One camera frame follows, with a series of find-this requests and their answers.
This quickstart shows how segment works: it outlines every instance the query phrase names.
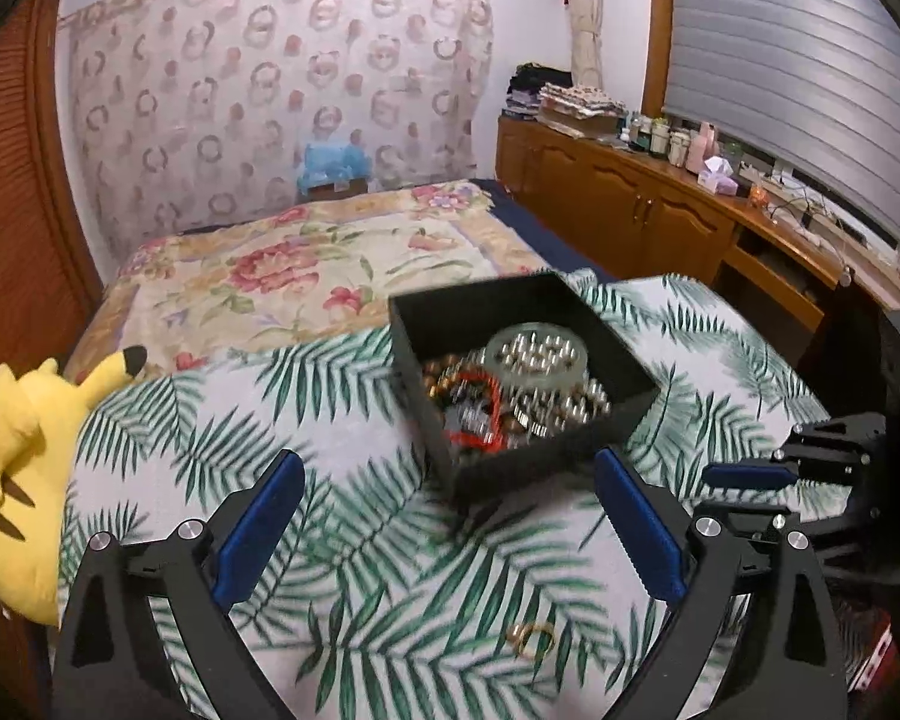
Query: patterned curtain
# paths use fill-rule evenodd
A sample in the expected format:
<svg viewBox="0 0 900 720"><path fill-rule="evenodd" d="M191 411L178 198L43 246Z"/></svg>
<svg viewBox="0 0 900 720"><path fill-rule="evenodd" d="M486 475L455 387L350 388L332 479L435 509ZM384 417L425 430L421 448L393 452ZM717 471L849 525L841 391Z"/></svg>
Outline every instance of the patterned curtain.
<svg viewBox="0 0 900 720"><path fill-rule="evenodd" d="M278 213L308 143L355 143L371 189L473 175L488 0L105 0L74 13L88 194L142 242Z"/></svg>

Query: black box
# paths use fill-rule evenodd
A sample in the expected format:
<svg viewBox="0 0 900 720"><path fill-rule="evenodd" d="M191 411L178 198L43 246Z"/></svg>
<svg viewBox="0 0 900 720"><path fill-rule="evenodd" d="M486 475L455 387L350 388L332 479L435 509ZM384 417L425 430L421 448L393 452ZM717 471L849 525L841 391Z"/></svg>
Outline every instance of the black box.
<svg viewBox="0 0 900 720"><path fill-rule="evenodd" d="M433 468L458 504L508 493L588 460L634 432L658 394L658 385L620 337L555 274L514 276L394 295L389 299L394 362L407 390ZM445 354L486 346L500 330L523 322L567 327L583 339L590 375L610 398L610 414L552 439L487 454L458 464L427 397L421 366Z"/></svg>

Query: ring on bed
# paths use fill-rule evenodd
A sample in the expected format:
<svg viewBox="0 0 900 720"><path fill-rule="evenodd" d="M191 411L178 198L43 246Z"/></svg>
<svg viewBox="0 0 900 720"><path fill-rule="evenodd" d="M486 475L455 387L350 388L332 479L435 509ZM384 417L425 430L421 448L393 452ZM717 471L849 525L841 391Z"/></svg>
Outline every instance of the ring on bed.
<svg viewBox="0 0 900 720"><path fill-rule="evenodd" d="M538 651L528 655L526 652L527 644L530 642L530 637L533 634L547 637L547 646L543 652L540 652L538 648ZM557 635L550 623L527 623L523 625L517 623L506 629L506 640L514 647L516 656L526 658L528 661L542 661L553 651Z"/></svg>

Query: wall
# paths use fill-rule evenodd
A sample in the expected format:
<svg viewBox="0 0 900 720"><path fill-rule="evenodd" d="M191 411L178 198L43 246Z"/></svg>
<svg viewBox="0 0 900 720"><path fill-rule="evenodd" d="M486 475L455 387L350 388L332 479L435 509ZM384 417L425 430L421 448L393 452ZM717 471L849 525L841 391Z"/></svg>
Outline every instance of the wall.
<svg viewBox="0 0 900 720"><path fill-rule="evenodd" d="M96 1L60 0L60 16L67 16ZM535 61L559 68L570 66L570 29L563 0L490 0L490 3L494 18L493 55L487 90L477 109L473 128L478 174L488 177L494 172L497 116L516 65ZM602 26L605 87L610 95L629 107L639 107L643 97L649 34L650 0L605 0ZM64 55L63 49L68 44L67 36L59 35L56 87L64 157L77 213L101 278L107 282L113 277L116 264L106 250L88 204L79 170L76 138L65 103L69 57Z"/></svg>
<svg viewBox="0 0 900 720"><path fill-rule="evenodd" d="M643 101L650 42L650 0L604 0L604 88L631 110Z"/></svg>

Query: pink tissue box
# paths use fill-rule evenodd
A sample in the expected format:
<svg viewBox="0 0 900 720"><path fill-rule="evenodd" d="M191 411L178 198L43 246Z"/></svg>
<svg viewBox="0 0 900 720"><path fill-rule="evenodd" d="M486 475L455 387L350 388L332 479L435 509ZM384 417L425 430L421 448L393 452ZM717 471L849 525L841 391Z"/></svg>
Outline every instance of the pink tissue box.
<svg viewBox="0 0 900 720"><path fill-rule="evenodd" d="M702 172L697 176L697 184L711 194L737 194L737 182L719 172Z"/></svg>

